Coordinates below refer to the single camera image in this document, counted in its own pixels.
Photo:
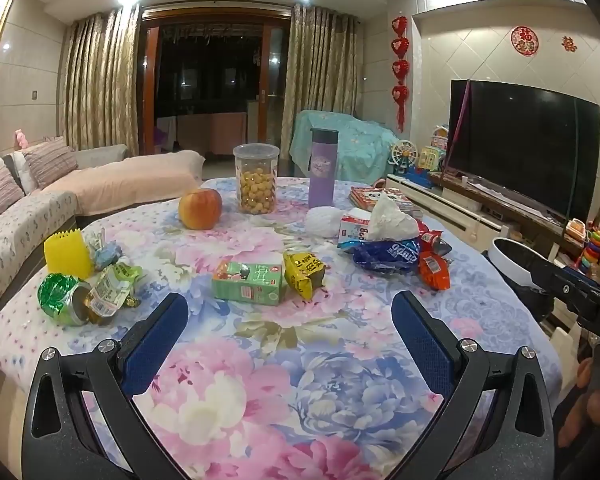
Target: green crumpled can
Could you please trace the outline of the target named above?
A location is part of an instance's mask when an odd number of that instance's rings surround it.
[[[42,311],[56,323],[80,326],[88,321],[84,299],[90,290],[88,283],[55,272],[48,275],[40,284],[38,303]]]

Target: clear jar of snacks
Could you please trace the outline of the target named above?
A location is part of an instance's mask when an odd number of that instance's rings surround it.
[[[238,209],[254,215],[276,207],[276,176],[280,149],[270,144],[243,144],[234,148]]]

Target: barcode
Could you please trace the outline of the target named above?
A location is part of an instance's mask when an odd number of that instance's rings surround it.
[[[440,272],[440,265],[433,256],[427,256],[424,259],[424,262],[427,264],[427,267],[429,267],[429,270],[434,274]]]

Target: screw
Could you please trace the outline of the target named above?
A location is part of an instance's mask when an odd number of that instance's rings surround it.
[[[47,348],[44,352],[42,352],[42,359],[45,361],[49,361],[49,359],[53,359],[56,355],[56,350],[53,348]]]
[[[528,346],[523,346],[522,350],[520,350],[520,352],[527,359],[533,359],[534,357],[536,357],[536,351],[533,350],[532,348],[529,348]]]
[[[478,343],[473,339],[462,339],[460,346],[465,352],[475,352],[478,349]]]
[[[100,350],[103,354],[107,352],[111,352],[116,347],[116,342],[113,339],[105,339],[101,341],[98,345],[98,350]]]

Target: teal cloth cover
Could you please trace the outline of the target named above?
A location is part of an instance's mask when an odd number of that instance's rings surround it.
[[[360,121],[347,114],[304,110],[296,117],[294,138],[289,150],[291,159],[309,176],[311,157],[311,128],[337,130],[338,169],[337,180],[373,184],[386,177],[387,159],[392,144],[398,138],[391,130],[373,121]]]

